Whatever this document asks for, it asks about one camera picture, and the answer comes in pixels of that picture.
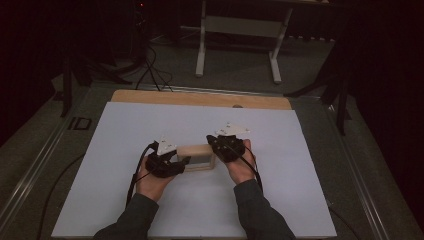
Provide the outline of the black rectangular bracket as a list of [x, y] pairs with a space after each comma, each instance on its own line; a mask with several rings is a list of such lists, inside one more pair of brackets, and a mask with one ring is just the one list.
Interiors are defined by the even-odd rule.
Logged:
[[90, 118], [73, 117], [68, 125], [68, 130], [89, 130], [91, 124], [92, 120]]

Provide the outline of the black tripod stand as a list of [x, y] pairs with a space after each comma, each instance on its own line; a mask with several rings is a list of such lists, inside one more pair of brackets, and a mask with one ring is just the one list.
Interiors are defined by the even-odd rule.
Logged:
[[72, 77], [75, 77], [77, 82], [83, 86], [89, 86], [92, 82], [91, 75], [88, 69], [91, 68], [95, 72], [106, 79], [118, 83], [118, 84], [129, 84], [129, 81], [124, 80], [120, 77], [120, 74], [124, 74], [135, 70], [140, 64], [140, 61], [125, 66], [122, 68], [110, 70], [100, 63], [90, 59], [78, 51], [65, 52], [63, 54], [63, 90], [62, 90], [62, 113], [61, 116], [65, 117], [72, 107]]
[[299, 90], [285, 93], [286, 97], [299, 97], [314, 89], [325, 86], [320, 100], [326, 105], [331, 105], [335, 100], [338, 100], [336, 127], [342, 136], [345, 135], [344, 121], [346, 117], [348, 81], [351, 75], [349, 71], [350, 57], [344, 56], [344, 46], [343, 37], [338, 37], [334, 41], [334, 45], [314, 82]]

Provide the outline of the person's left hand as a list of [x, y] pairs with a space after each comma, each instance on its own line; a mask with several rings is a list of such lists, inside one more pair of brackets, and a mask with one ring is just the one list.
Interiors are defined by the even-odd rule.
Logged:
[[145, 168], [146, 161], [147, 157], [144, 157], [137, 175], [136, 192], [158, 202], [167, 185], [174, 179], [174, 176], [158, 178], [150, 174]]

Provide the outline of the person's right hand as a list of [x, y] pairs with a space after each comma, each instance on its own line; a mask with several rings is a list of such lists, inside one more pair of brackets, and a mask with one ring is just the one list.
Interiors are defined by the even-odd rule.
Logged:
[[243, 143], [246, 147], [243, 158], [226, 163], [229, 175], [236, 185], [255, 178], [255, 173], [251, 169], [255, 166], [255, 157], [251, 153], [251, 141], [244, 139]]

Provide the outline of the wooden table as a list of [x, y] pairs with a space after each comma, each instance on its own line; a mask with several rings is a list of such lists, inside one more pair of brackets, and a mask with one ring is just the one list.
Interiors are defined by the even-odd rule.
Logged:
[[272, 110], [291, 110], [284, 97], [231, 95], [218, 93], [159, 92], [144, 90], [116, 90], [112, 102], [171, 104], [191, 106], [234, 107]]

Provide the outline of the white table sheet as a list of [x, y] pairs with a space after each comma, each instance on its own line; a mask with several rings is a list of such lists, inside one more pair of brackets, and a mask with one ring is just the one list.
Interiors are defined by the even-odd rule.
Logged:
[[[247, 128], [264, 195], [299, 238], [333, 237], [336, 230], [297, 115], [292, 110], [110, 102], [52, 232], [91, 237], [125, 207], [145, 147], [165, 138], [203, 144], [232, 123]], [[242, 238], [233, 182], [223, 163], [177, 176], [159, 201], [153, 238]]]

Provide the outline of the white metal desk frame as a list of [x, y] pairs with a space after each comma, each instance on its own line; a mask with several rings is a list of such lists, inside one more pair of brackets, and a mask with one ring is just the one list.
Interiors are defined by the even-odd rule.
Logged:
[[214, 16], [206, 13], [207, 0], [202, 0], [201, 20], [200, 20], [200, 44], [197, 56], [195, 76], [202, 77], [204, 74], [205, 56], [206, 56], [206, 33], [225, 33], [245, 36], [257, 36], [275, 38], [275, 48], [269, 52], [273, 81], [275, 84], [281, 84], [282, 78], [278, 64], [278, 54], [285, 37], [286, 30], [293, 12], [288, 8], [281, 22], [265, 21], [254, 19], [243, 19], [234, 17]]

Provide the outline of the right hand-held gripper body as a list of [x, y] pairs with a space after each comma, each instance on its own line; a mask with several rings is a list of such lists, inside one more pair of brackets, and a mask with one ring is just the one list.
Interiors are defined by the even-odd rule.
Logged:
[[213, 150], [219, 159], [228, 163], [237, 160], [245, 152], [245, 145], [239, 134], [249, 133], [247, 127], [227, 122], [224, 127], [216, 131], [213, 137]]

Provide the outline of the square wooden picture frame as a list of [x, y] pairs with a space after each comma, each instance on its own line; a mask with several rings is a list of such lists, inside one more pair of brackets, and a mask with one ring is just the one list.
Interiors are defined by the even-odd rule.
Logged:
[[215, 167], [215, 153], [209, 144], [179, 146], [177, 148], [177, 158], [183, 161], [188, 158], [189, 162], [185, 166], [185, 171], [211, 170]]

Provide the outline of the dark equipment stand red light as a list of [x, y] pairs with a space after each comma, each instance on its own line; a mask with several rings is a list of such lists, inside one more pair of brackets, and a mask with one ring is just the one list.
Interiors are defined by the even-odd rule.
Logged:
[[147, 0], [133, 0], [133, 4], [136, 43], [138, 45], [137, 60], [144, 63], [149, 38], [149, 4]]

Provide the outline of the metal floor rail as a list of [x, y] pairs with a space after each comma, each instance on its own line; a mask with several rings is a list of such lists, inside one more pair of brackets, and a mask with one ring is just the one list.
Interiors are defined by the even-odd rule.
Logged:
[[328, 120], [332, 123], [332, 131], [336, 135], [338, 145], [343, 152], [343, 155], [347, 161], [348, 172], [353, 181], [353, 185], [359, 201], [361, 203], [362, 209], [366, 215], [368, 224], [372, 230], [375, 240], [390, 240], [386, 227], [384, 226], [381, 216], [376, 208], [374, 199], [372, 198], [370, 191], [365, 183], [365, 180], [359, 170], [358, 165], [356, 164], [355, 158], [350, 150], [347, 142], [344, 137], [339, 133], [339, 130], [336, 126], [336, 109], [330, 106], [324, 106], [324, 111]]
[[160, 88], [160, 91], [162, 91], [162, 92], [181, 92], [181, 93], [209, 93], [209, 94], [224, 94], [224, 95], [284, 97], [283, 93], [264, 93], [264, 92], [251, 92], [251, 91], [235, 91], [235, 90], [181, 87], [181, 86], [171, 86], [171, 87]]
[[69, 116], [59, 120], [59, 123], [47, 138], [30, 167], [17, 183], [11, 197], [0, 210], [0, 232], [4, 231], [16, 216], [70, 122], [71, 117]]

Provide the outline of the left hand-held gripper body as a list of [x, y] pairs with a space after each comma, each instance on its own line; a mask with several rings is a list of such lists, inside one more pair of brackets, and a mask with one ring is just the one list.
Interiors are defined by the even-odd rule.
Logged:
[[145, 163], [146, 170], [158, 178], [176, 176], [182, 172], [179, 162], [172, 162], [169, 153], [177, 151], [176, 146], [169, 143], [164, 137], [152, 144], [153, 152], [148, 155]]

